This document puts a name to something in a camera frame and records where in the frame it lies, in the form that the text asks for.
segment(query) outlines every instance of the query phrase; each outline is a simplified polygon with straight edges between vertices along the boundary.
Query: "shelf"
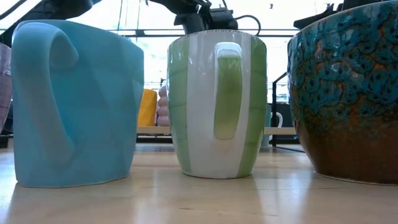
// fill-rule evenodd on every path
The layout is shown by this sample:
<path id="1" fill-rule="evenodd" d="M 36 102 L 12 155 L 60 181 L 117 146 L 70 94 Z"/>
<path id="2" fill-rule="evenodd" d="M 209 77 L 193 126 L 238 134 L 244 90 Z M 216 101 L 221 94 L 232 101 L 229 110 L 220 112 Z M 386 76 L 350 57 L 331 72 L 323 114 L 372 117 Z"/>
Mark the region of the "shelf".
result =
<path id="1" fill-rule="evenodd" d="M 169 127 L 138 127 L 137 134 L 170 134 Z M 294 128 L 264 128 L 264 134 L 294 135 Z"/>

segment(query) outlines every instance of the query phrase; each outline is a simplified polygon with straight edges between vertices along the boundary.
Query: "yellow object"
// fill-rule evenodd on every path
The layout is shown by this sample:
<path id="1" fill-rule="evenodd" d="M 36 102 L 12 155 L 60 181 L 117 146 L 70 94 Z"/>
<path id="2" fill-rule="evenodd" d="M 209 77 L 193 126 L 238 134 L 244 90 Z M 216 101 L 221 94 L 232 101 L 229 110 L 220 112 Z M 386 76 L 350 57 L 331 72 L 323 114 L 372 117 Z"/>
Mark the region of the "yellow object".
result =
<path id="1" fill-rule="evenodd" d="M 157 93 L 144 89 L 138 114 L 138 126 L 155 126 Z"/>

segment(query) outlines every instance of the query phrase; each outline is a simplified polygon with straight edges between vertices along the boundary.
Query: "blue ceramic pot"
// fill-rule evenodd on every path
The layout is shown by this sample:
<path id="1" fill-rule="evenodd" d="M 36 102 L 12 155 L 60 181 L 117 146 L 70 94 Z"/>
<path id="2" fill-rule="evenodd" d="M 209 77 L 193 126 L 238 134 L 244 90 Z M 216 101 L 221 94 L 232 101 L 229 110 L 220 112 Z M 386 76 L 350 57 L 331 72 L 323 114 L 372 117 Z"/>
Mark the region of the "blue ceramic pot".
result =
<path id="1" fill-rule="evenodd" d="M 398 184 L 398 1 L 315 22 L 288 51 L 293 121 L 315 170 Z"/>

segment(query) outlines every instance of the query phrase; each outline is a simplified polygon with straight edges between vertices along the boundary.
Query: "mug handle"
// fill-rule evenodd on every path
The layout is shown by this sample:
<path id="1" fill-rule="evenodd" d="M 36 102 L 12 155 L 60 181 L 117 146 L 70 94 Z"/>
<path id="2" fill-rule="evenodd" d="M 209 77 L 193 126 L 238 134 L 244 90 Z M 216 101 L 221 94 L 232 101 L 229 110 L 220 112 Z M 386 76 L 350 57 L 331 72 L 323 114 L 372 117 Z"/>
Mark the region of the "mug handle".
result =
<path id="1" fill-rule="evenodd" d="M 76 48 L 58 27 L 41 22 L 19 25 L 12 37 L 12 81 L 24 99 L 43 144 L 43 154 L 56 165 L 66 164 L 74 152 L 62 122 L 51 84 L 50 68 L 75 66 Z"/>
<path id="2" fill-rule="evenodd" d="M 279 118 L 278 128 L 281 128 L 281 127 L 282 127 L 282 124 L 283 124 L 283 122 L 284 122 L 284 117 L 283 117 L 280 113 L 278 113 L 278 112 L 276 112 L 276 116 L 278 116 L 278 118 Z M 272 135 L 271 135 L 271 134 L 269 135 L 269 140 L 270 140 L 270 141 L 272 140 Z"/>
<path id="3" fill-rule="evenodd" d="M 233 42 L 215 46 L 215 117 L 214 135 L 219 140 L 232 139 L 238 128 L 242 101 L 242 48 Z"/>

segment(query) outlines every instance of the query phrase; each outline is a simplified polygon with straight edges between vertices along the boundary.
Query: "green and white striped mug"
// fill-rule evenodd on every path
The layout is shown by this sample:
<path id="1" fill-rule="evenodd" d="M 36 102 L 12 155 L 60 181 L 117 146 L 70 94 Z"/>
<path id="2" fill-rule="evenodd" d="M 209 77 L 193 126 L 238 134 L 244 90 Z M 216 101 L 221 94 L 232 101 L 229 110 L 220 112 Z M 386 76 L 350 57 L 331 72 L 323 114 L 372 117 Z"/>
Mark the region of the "green and white striped mug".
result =
<path id="1" fill-rule="evenodd" d="M 174 41 L 167 96 L 182 171 L 212 179 L 252 171 L 267 110 L 267 49 L 258 37 L 208 30 Z"/>

